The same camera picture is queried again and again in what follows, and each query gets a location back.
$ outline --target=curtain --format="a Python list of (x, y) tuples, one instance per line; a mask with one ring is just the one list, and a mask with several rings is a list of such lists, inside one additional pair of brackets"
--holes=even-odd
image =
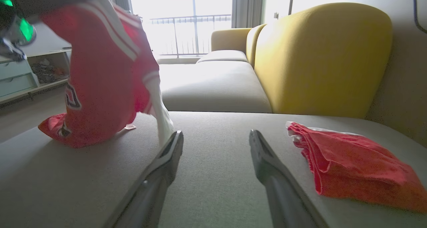
[(261, 24), (263, 0), (233, 0), (232, 28), (252, 28)]

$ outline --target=clutter on shelf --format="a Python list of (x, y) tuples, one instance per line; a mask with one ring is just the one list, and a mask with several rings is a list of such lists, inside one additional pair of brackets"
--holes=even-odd
[(68, 78), (68, 74), (62, 67), (55, 67), (46, 58), (39, 63), (32, 64), (31, 70), (36, 74), (40, 84), (49, 84)]

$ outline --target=green light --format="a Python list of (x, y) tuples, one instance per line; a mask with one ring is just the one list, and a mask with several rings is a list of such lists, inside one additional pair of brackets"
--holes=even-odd
[(21, 30), (22, 34), (24, 35), (25, 39), (27, 41), (31, 41), (32, 34), (34, 32), (34, 29), (32, 25), (30, 25), (26, 20), (21, 20), (21, 25), (19, 26), (19, 29)]
[(12, 0), (0, 0), (0, 2), (2, 2), (3, 4), (5, 4), (7, 6), (13, 6)]

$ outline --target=floor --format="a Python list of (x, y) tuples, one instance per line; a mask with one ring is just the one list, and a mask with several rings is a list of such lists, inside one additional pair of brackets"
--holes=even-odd
[[(162, 64), (164, 66), (188, 64)], [(0, 143), (38, 126), (46, 118), (64, 113), (64, 86), (55, 88), (8, 106), (0, 106)]]

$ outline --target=drawer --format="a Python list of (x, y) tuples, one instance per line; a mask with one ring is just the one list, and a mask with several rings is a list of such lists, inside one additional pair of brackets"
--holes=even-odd
[(31, 67), (27, 61), (12, 61), (0, 64), (0, 80), (21, 76), (31, 72)]
[(21, 90), (34, 88), (34, 80), (31, 74), (18, 76), (0, 81), (0, 96), (6, 96)]

